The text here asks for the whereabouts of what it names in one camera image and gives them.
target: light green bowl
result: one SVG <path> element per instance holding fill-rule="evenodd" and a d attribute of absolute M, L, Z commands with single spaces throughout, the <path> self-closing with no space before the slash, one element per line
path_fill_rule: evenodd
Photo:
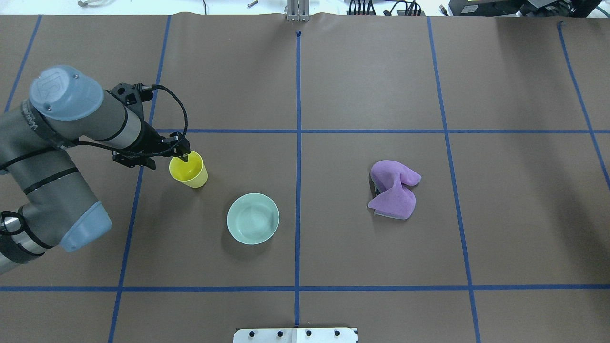
<path fill-rule="evenodd" d="M 242 195 L 227 214 L 227 226 L 233 238 L 248 245 L 265 242 L 273 236 L 278 225 L 278 206 L 259 193 Z"/>

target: cable connector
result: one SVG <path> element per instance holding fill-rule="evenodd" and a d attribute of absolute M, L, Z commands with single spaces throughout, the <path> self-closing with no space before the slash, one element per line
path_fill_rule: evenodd
<path fill-rule="evenodd" d="M 449 16 L 449 13 L 447 13 L 447 10 L 445 9 L 445 6 L 440 5 L 439 6 L 440 12 L 445 15 L 445 16 Z"/>

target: blue grid line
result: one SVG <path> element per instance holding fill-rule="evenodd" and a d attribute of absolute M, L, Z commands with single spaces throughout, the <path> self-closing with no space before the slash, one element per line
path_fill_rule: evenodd
<path fill-rule="evenodd" d="M 165 58 L 165 48 L 167 46 L 167 38 L 169 36 L 170 31 L 170 23 L 171 23 L 171 15 L 167 16 L 167 22 L 165 24 L 165 34 L 163 35 L 163 45 L 161 47 L 161 55 L 159 57 L 159 67 L 157 68 L 157 81 L 156 84 L 159 84 L 161 81 L 161 73 L 163 72 L 163 60 Z M 157 96 L 152 100 L 151 105 L 151 113 L 148 119 L 148 123 L 152 125 L 154 119 L 154 109 L 156 104 Z M 121 296 L 123 295 L 123 283 L 125 281 L 125 271 L 127 269 L 127 259 L 129 258 L 129 248 L 131 247 L 131 237 L 134 231 L 135 224 L 135 214 L 138 210 L 138 201 L 140 199 L 140 189 L 142 188 L 142 178 L 144 176 L 144 167 L 140 167 L 140 171 L 138 173 L 138 181 L 135 186 L 135 195 L 134 195 L 134 203 L 131 209 L 131 218 L 129 219 L 129 229 L 127 230 L 127 239 L 125 241 L 125 250 L 123 252 L 123 263 L 121 264 L 121 274 L 119 276 L 118 281 L 118 290 L 117 297 L 115 299 L 114 310 L 112 311 L 112 321 L 110 323 L 110 333 L 108 334 L 108 343 L 112 343 L 114 341 L 115 329 L 117 328 L 117 318 L 118 311 L 121 305 Z"/>
<path fill-rule="evenodd" d="M 296 32 L 295 326 L 301 320 L 301 31 Z"/>
<path fill-rule="evenodd" d="M 13 82 L 13 88 L 10 89 L 9 98 L 6 101 L 6 106 L 4 106 L 4 112 L 9 111 L 10 104 L 13 102 L 13 96 L 15 96 L 17 85 L 19 84 L 19 80 L 21 79 L 21 73 L 23 72 L 23 68 L 26 66 L 27 57 L 30 55 L 30 50 L 32 49 L 32 45 L 34 44 L 34 38 L 36 38 L 36 33 L 38 33 L 38 28 L 40 27 L 41 20 L 42 16 L 39 15 L 38 19 L 36 19 L 36 25 L 34 25 L 32 35 L 30 36 L 30 42 L 27 44 L 26 53 L 23 54 L 23 59 L 21 59 L 21 65 L 19 66 L 19 70 L 17 71 L 17 76 L 15 76 L 15 82 Z"/>
<path fill-rule="evenodd" d="M 161 82 L 161 72 L 163 71 L 163 61 L 165 60 L 165 48 L 167 47 L 167 38 L 170 34 L 170 24 L 171 24 L 171 15 L 167 16 L 167 21 L 165 22 L 165 34 L 163 35 L 163 45 L 161 46 L 161 56 L 159 57 L 159 66 L 157 67 L 157 79 L 155 80 L 155 84 L 159 84 Z M 154 119 L 154 109 L 157 106 L 157 90 L 154 91 L 154 95 L 152 97 L 151 104 L 151 115 L 148 118 L 148 123 L 152 124 Z"/>
<path fill-rule="evenodd" d="M 589 128 L 589 133 L 591 134 L 591 140 L 593 141 L 593 146 L 595 147 L 595 152 L 597 153 L 597 158 L 600 161 L 601 170 L 604 174 L 604 178 L 606 178 L 606 185 L 610 190 L 610 177 L 608 177 L 608 171 L 606 169 L 606 164 L 604 163 L 604 159 L 601 156 L 600 147 L 597 145 L 597 139 L 595 138 L 595 133 L 593 131 L 593 126 L 591 125 L 591 120 L 589 119 L 589 114 L 587 113 L 587 107 L 584 105 L 583 96 L 580 92 L 580 88 L 578 87 L 578 82 L 576 81 L 576 76 L 574 75 L 574 71 L 572 70 L 572 63 L 570 63 L 570 57 L 568 56 L 568 49 L 565 47 L 564 34 L 561 30 L 561 26 L 563 21 L 560 21 L 557 24 L 557 32 L 559 33 L 559 40 L 561 41 L 561 48 L 564 50 L 565 63 L 568 66 L 568 71 L 570 72 L 570 77 L 572 78 L 572 82 L 574 83 L 574 89 L 576 90 L 576 95 L 578 96 L 578 101 L 580 102 L 580 107 L 583 110 L 584 119 L 587 121 L 587 127 Z"/>
<path fill-rule="evenodd" d="M 464 233 L 464 222 L 462 220 L 462 209 L 459 203 L 458 183 L 456 181 L 455 169 L 453 167 L 453 155 L 451 153 L 451 142 L 449 141 L 449 130 L 447 128 L 447 118 L 445 116 L 445 103 L 443 101 L 443 92 L 440 86 L 439 66 L 436 59 L 436 50 L 434 48 L 434 35 L 432 33 L 432 21 L 428 20 L 428 35 L 430 36 L 430 48 L 432 51 L 432 64 L 434 65 L 434 77 L 436 78 L 436 89 L 439 96 L 440 116 L 443 121 L 443 130 L 445 130 L 445 145 L 447 146 L 447 158 L 449 161 L 449 171 L 451 173 L 451 183 L 453 186 L 453 197 L 456 203 L 457 224 L 459 226 L 459 235 L 462 241 L 462 254 L 464 255 L 464 267 L 466 269 L 466 280 L 468 282 L 468 294 L 470 296 L 470 309 L 472 312 L 472 322 L 475 329 L 475 339 L 477 343 L 481 343 L 481 333 L 479 331 L 479 319 L 476 312 L 475 291 L 472 288 L 472 274 L 470 273 L 470 261 L 468 259 L 468 248 L 466 247 L 466 235 Z"/>
<path fill-rule="evenodd" d="M 171 133 L 182 129 L 157 129 L 159 133 Z M 188 133 L 206 134 L 590 134 L 589 130 L 539 130 L 539 129 L 188 129 Z M 610 134 L 610 130 L 594 130 Z"/>
<path fill-rule="evenodd" d="M 300 292 L 527 291 L 610 289 L 610 284 L 480 284 L 435 286 L 300 286 Z M 116 292 L 107 286 L 0 286 L 0 292 Z M 294 292 L 293 286 L 124 286 L 122 292 Z"/>

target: purple cloth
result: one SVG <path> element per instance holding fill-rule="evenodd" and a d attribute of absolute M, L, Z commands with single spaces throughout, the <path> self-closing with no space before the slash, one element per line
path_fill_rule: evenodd
<path fill-rule="evenodd" d="M 368 207 L 376 215 L 407 219 L 415 209 L 415 194 L 407 186 L 415 186 L 422 176 L 396 161 L 379 161 L 371 168 L 371 179 L 380 191 Z"/>

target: white bracket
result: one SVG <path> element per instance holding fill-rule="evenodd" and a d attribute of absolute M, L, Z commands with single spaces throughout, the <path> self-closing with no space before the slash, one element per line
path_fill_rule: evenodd
<path fill-rule="evenodd" d="M 233 335 L 233 343 L 358 343 L 358 329 L 240 329 Z"/>
<path fill-rule="evenodd" d="M 309 21 L 309 0 L 288 0 L 285 11 L 288 21 Z"/>

